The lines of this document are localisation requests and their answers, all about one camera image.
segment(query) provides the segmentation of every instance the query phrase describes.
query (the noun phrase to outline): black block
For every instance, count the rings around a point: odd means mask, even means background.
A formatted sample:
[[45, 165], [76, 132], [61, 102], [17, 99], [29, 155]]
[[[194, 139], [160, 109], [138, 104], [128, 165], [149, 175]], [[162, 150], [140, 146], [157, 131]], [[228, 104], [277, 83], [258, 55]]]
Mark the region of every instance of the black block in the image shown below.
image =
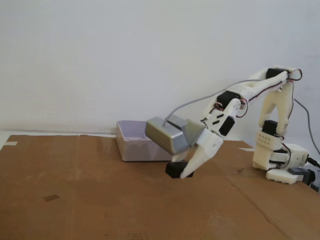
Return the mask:
[[241, 96], [238, 93], [232, 91], [225, 91], [217, 96], [217, 103], [222, 104], [222, 108], [225, 109], [232, 99], [240, 99]]
[[273, 77], [279, 75], [279, 74], [282, 73], [282, 72], [288, 72], [288, 70], [281, 69], [281, 68], [269, 68], [269, 69], [266, 71], [265, 79], [273, 78]]
[[[187, 164], [188, 162], [185, 160], [168, 162], [165, 167], [165, 173], [173, 179], [179, 179]], [[194, 173], [192, 172], [189, 176], [187, 176], [187, 178], [191, 178], [193, 175]]]
[[263, 123], [262, 132], [274, 136], [277, 133], [277, 125], [278, 122], [276, 121], [266, 120]]

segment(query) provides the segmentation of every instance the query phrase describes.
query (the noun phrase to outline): brown cardboard sheet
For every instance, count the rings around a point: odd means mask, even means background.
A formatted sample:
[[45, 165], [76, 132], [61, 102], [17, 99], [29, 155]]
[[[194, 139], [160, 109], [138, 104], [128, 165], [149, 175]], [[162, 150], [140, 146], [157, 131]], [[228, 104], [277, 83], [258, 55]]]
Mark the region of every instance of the brown cardboard sheet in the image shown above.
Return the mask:
[[123, 162], [114, 138], [11, 136], [0, 151], [0, 240], [320, 239], [320, 197], [251, 168], [226, 141], [193, 178]]

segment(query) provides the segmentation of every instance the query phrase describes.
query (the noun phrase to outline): red wire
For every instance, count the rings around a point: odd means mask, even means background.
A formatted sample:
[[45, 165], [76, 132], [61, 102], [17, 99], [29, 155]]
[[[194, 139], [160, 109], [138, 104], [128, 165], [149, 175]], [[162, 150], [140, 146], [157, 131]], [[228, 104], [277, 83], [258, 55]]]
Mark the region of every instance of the red wire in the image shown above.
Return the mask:
[[259, 95], [262, 94], [264, 91], [266, 91], [266, 90], [268, 90], [268, 89], [271, 89], [271, 88], [274, 88], [274, 87], [278, 86], [279, 84], [282, 84], [282, 81], [279, 82], [279, 83], [277, 83], [277, 84], [275, 84], [275, 85], [272, 85], [272, 86], [269, 86], [269, 87], [263, 89], [261, 92], [259, 92], [259, 94], [257, 94], [257, 95], [255, 95], [254, 97], [250, 98], [250, 99], [249, 99], [249, 102], [251, 102], [253, 99], [259, 97]]
[[247, 99], [245, 99], [245, 98], [240, 98], [240, 101], [241, 100], [243, 100], [244, 102], [245, 102], [245, 106], [246, 106], [246, 108], [245, 108], [245, 113], [242, 115], [242, 116], [236, 116], [237, 118], [242, 118], [242, 117], [244, 117], [246, 114], [247, 114], [247, 112], [248, 112], [248, 100]]

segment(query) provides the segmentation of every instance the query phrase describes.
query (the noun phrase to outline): cable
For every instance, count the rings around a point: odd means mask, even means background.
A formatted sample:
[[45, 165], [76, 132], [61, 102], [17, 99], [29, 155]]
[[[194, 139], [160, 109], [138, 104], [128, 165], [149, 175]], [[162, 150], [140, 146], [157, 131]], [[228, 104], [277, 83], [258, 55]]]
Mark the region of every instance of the cable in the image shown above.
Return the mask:
[[317, 145], [316, 145], [316, 143], [315, 143], [314, 137], [312, 136], [311, 127], [310, 127], [310, 114], [309, 114], [309, 111], [308, 111], [308, 109], [307, 109], [305, 106], [303, 106], [302, 103], [299, 102], [297, 99], [294, 98], [294, 100], [306, 111], [306, 116], [307, 116], [307, 118], [308, 118], [309, 134], [310, 134], [310, 137], [311, 137], [311, 140], [312, 140], [312, 143], [313, 143], [315, 149], [317, 150], [317, 152], [318, 152], [319, 155], [320, 155], [320, 151], [319, 151], [319, 149], [318, 149], [318, 147], [317, 147]]
[[246, 114], [247, 114], [247, 112], [248, 112], [248, 101], [247, 101], [247, 99], [245, 99], [245, 98], [241, 98], [240, 99], [240, 101], [241, 100], [243, 100], [244, 101], [244, 104], [245, 104], [245, 112], [244, 112], [244, 114], [242, 115], [242, 116], [236, 116], [237, 118], [242, 118], [242, 117], [244, 117]]
[[289, 72], [289, 73], [288, 73], [288, 76], [289, 76], [290, 74], [294, 73], [295, 71], [299, 71], [299, 72], [300, 72], [301, 77], [300, 77], [300, 78], [298, 78], [298, 79], [294, 79], [294, 78], [287, 78], [287, 80], [299, 81], [299, 80], [301, 80], [301, 79], [302, 79], [302, 71], [301, 71], [301, 69], [300, 69], [300, 68], [298, 68], [298, 69], [296, 69], [296, 70], [293, 70], [293, 71]]
[[279, 165], [278, 165], [278, 167], [281, 168], [281, 169], [283, 169], [283, 168], [285, 168], [286, 166], [288, 166], [288, 164], [289, 164], [289, 162], [290, 162], [290, 159], [291, 159], [291, 151], [290, 151], [290, 148], [288, 148], [287, 145], [285, 145], [284, 143], [282, 143], [282, 145], [283, 145], [283, 146], [288, 150], [288, 152], [289, 152], [289, 160], [286, 162], [285, 166], [279, 166]]
[[259, 97], [259, 95], [260, 94], [262, 94], [265, 90], [268, 90], [268, 89], [271, 89], [271, 88], [274, 88], [274, 87], [276, 87], [276, 86], [278, 86], [279, 84], [282, 84], [283, 82], [282, 81], [280, 81], [280, 82], [278, 82], [277, 84], [275, 84], [275, 85], [272, 85], [272, 86], [269, 86], [269, 87], [267, 87], [267, 88], [265, 88], [265, 89], [263, 89], [261, 92], [259, 92], [257, 95], [255, 95], [255, 96], [253, 96], [252, 98], [250, 98], [249, 99], [249, 103], [253, 100], [253, 99], [255, 99], [255, 98], [257, 98], [257, 97]]
[[181, 109], [181, 108], [183, 108], [183, 107], [185, 107], [185, 106], [187, 106], [187, 105], [190, 105], [190, 104], [199, 102], [199, 101], [204, 100], [204, 99], [211, 98], [211, 97], [213, 97], [214, 95], [217, 95], [218, 93], [221, 93], [221, 92], [227, 90], [228, 88], [230, 88], [230, 87], [232, 87], [232, 86], [234, 86], [234, 85], [236, 85], [236, 84], [241, 84], [241, 83], [246, 83], [246, 82], [259, 82], [259, 81], [264, 81], [264, 80], [265, 80], [265, 79], [241, 80], [241, 81], [238, 81], [238, 82], [236, 82], [236, 83], [233, 83], [233, 84], [225, 87], [224, 89], [219, 90], [219, 91], [217, 91], [217, 92], [215, 92], [215, 93], [213, 93], [213, 94], [210, 94], [210, 95], [208, 95], [208, 96], [204, 96], [204, 97], [201, 97], [201, 98], [197, 98], [197, 99], [195, 99], [195, 100], [188, 101], [188, 102], [186, 102], [186, 103], [184, 103], [184, 104], [182, 104], [182, 105], [180, 105], [180, 106], [177, 106], [177, 107], [176, 107], [175, 109], [173, 109], [172, 112], [170, 112], [170, 114], [164, 119], [163, 126], [166, 125], [168, 119], [169, 119], [177, 110], [179, 110], [179, 109]]

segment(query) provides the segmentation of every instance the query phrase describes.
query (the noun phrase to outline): black wire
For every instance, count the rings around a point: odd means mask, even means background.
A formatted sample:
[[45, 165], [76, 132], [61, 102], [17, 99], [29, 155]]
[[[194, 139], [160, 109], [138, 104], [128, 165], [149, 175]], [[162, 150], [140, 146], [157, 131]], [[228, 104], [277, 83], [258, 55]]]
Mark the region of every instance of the black wire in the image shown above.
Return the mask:
[[291, 151], [290, 151], [290, 148], [288, 148], [287, 145], [285, 145], [284, 143], [282, 143], [282, 145], [283, 145], [283, 146], [288, 150], [288, 152], [289, 152], [289, 160], [286, 162], [285, 166], [279, 166], [279, 165], [278, 165], [278, 167], [281, 168], [281, 169], [283, 169], [283, 168], [285, 168], [286, 166], [288, 166], [288, 164], [289, 164], [289, 162], [290, 162], [290, 160], [291, 160]]

